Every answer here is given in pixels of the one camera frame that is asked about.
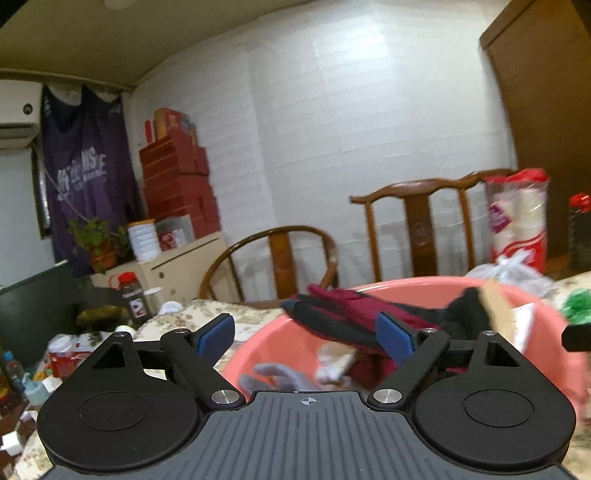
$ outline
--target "green object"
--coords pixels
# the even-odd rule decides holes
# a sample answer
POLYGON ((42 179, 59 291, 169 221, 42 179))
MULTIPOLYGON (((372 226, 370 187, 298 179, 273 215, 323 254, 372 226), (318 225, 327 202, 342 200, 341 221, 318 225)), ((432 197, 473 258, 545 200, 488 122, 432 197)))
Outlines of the green object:
POLYGON ((86 223, 69 220, 68 224, 68 231, 74 236, 78 246, 91 255, 99 257, 115 248, 117 255, 124 257, 129 251, 129 237, 124 226, 120 226, 117 233, 112 233, 109 224, 99 218, 86 223))
POLYGON ((572 292, 564 302, 562 315, 573 325, 591 323, 591 291, 578 288, 572 292))

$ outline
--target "purple cloth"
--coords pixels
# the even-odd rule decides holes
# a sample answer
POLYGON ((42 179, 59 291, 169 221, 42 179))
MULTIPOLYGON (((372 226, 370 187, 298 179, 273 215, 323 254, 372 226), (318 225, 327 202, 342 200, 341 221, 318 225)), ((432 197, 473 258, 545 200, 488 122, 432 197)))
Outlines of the purple cloth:
POLYGON ((138 186, 129 157, 121 97, 104 102, 82 87, 79 106, 43 91, 43 156, 51 234, 56 261, 68 260, 77 277, 92 272, 88 254, 74 253, 67 231, 69 219, 79 219, 66 199, 85 217, 106 220, 111 231, 141 218, 138 186))

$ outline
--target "silver screw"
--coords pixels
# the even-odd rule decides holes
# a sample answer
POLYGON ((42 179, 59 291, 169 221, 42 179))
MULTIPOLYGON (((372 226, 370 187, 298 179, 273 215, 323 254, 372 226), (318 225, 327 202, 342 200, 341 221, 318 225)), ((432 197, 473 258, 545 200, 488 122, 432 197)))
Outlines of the silver screw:
POLYGON ((240 395, 234 390, 218 390, 212 394, 212 400, 220 405, 229 405, 239 399, 240 395))
POLYGON ((374 398, 380 403, 396 403, 402 400, 402 394, 392 388, 382 388, 374 393, 374 398))

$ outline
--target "white bag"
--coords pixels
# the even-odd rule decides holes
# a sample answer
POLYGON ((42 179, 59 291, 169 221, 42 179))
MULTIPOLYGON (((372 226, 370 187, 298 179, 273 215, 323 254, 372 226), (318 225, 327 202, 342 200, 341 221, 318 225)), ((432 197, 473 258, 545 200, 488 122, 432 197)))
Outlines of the white bag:
POLYGON ((509 258, 500 255, 496 259, 496 264, 478 265, 470 270, 466 276, 470 278, 494 278, 499 283, 519 287, 536 297, 543 298, 552 288, 554 281, 543 276, 537 270, 524 265, 528 255, 529 253, 524 249, 518 250, 509 258))

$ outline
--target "green plant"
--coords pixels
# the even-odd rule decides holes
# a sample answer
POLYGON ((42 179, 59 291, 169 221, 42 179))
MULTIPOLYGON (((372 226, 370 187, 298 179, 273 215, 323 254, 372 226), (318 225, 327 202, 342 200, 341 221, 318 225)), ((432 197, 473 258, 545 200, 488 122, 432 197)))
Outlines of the green plant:
POLYGON ((94 257, 115 249, 117 256, 123 258, 129 252, 129 235, 127 228, 120 225, 117 233, 111 232, 109 224, 99 218, 86 223, 69 220, 68 231, 74 236, 78 246, 94 257))
POLYGON ((123 258, 129 252, 129 234, 127 228, 123 225, 119 226, 118 233, 115 235, 115 251, 119 258, 123 258))
POLYGON ((78 246, 93 256, 99 257, 112 248, 109 224, 99 218, 86 223, 69 220, 68 231, 74 236, 78 246))

